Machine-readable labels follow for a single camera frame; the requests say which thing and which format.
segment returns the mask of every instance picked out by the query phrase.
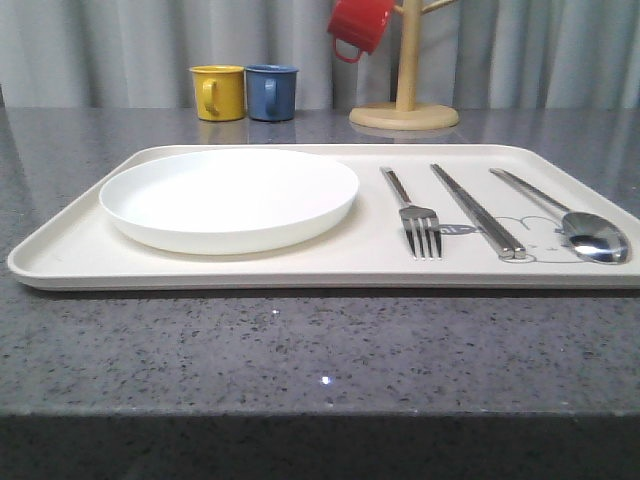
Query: mug handle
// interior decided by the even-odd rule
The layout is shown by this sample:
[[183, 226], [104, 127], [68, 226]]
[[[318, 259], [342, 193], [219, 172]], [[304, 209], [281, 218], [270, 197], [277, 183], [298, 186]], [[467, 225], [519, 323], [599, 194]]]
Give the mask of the mug handle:
[[358, 56], [357, 57], [354, 57], [354, 58], [345, 57], [340, 52], [338, 52], [338, 39], [336, 37], [333, 37], [333, 53], [335, 53], [336, 57], [338, 57], [343, 62], [356, 63], [358, 60], [360, 60], [360, 57], [364, 53], [364, 50], [360, 49], [358, 51]]
[[273, 78], [268, 78], [264, 84], [264, 91], [266, 94], [266, 109], [269, 115], [275, 115], [276, 102], [278, 101], [278, 90], [276, 88], [276, 81]]
[[219, 113], [215, 103], [213, 102], [213, 92], [215, 91], [217, 84], [218, 82], [216, 82], [213, 78], [207, 78], [202, 83], [202, 98], [204, 100], [204, 108], [206, 108], [214, 115], [217, 115]]

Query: tray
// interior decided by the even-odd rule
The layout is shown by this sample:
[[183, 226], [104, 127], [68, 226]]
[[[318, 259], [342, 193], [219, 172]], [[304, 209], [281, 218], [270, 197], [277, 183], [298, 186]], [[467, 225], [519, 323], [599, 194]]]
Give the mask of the tray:
[[[190, 255], [122, 235], [98, 204], [102, 184], [143, 162], [179, 153], [248, 146], [163, 146], [142, 150], [99, 181], [10, 253], [17, 279], [46, 290], [271, 287], [637, 288], [640, 221], [529, 150], [502, 145], [252, 145], [321, 154], [359, 177], [339, 225], [303, 243], [242, 255]], [[500, 260], [429, 164], [438, 163], [522, 242], [526, 260]], [[442, 261], [409, 254], [398, 203], [379, 171], [392, 167], [413, 200], [438, 212]], [[581, 261], [561, 246], [559, 221], [488, 172], [510, 170], [578, 210], [600, 214], [631, 241], [624, 265]]]

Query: yellow mug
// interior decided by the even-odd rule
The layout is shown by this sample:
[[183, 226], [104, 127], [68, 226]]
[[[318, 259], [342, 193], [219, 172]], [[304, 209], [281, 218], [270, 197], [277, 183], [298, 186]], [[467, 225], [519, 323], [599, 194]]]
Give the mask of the yellow mug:
[[198, 118], [224, 122], [245, 116], [244, 67], [203, 65], [189, 70], [193, 73]]

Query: spoon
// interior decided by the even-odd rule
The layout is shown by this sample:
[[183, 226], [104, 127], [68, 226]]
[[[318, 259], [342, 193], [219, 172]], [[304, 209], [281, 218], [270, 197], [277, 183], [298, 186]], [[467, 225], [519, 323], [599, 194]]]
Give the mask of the spoon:
[[610, 221], [593, 213], [576, 212], [554, 200], [546, 193], [501, 168], [489, 171], [526, 193], [531, 193], [564, 213], [562, 229], [578, 257], [590, 262], [620, 264], [629, 257], [629, 241]]

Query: fork handle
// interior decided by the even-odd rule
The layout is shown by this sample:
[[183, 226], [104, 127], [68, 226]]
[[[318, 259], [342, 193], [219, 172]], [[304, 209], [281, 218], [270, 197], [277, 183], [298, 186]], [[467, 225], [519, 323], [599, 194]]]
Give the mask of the fork handle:
[[409, 198], [407, 191], [402, 186], [402, 183], [400, 183], [400, 179], [396, 175], [396, 172], [394, 172], [389, 167], [380, 167], [380, 171], [386, 177], [386, 179], [389, 180], [389, 183], [391, 184], [391, 186], [393, 187], [393, 190], [398, 195], [398, 198], [400, 199], [402, 206], [406, 207], [408, 205], [411, 205], [411, 199]]

